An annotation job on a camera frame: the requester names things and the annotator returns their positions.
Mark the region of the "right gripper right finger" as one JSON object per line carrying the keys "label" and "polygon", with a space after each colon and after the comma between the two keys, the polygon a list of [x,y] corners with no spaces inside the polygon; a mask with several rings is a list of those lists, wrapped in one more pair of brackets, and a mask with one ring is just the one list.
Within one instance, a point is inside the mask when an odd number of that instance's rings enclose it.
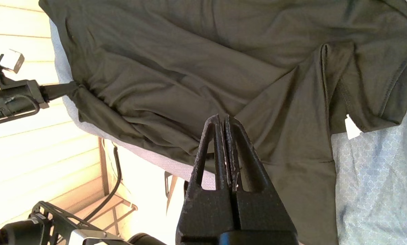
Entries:
{"label": "right gripper right finger", "polygon": [[233,195],[233,239],[297,239],[297,230],[243,125],[225,119],[227,159]]}

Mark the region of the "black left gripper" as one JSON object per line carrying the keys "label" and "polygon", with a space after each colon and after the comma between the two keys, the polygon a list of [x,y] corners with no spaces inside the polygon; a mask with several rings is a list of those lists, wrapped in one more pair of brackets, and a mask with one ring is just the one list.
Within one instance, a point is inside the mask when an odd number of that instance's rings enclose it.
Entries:
{"label": "black left gripper", "polygon": [[0,124],[34,116],[49,102],[72,95],[79,86],[75,82],[38,85],[35,80],[16,81],[0,87]]}

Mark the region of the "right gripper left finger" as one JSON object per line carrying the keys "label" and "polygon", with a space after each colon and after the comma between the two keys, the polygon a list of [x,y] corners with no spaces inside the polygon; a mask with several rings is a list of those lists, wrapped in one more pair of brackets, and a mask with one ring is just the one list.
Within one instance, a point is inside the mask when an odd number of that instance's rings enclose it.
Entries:
{"label": "right gripper left finger", "polygon": [[[238,231],[238,154],[231,116],[207,119],[176,229],[177,245],[234,245]],[[215,189],[202,187],[210,143],[215,154]]]}

